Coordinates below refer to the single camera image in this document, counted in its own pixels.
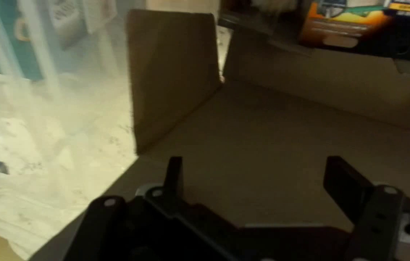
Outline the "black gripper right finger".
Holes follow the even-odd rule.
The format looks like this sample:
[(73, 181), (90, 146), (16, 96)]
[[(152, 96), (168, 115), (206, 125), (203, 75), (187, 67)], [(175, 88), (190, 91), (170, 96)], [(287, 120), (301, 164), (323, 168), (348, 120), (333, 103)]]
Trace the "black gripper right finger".
[(326, 159), (323, 188), (345, 216), (357, 223), (374, 184), (342, 157), (333, 155)]

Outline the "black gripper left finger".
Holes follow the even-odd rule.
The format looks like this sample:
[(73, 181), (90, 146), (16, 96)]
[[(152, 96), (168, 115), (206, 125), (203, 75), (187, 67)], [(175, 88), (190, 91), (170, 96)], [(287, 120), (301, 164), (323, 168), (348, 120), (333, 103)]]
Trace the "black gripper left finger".
[(183, 196), (183, 158), (171, 157), (167, 165), (162, 194), (168, 197)]

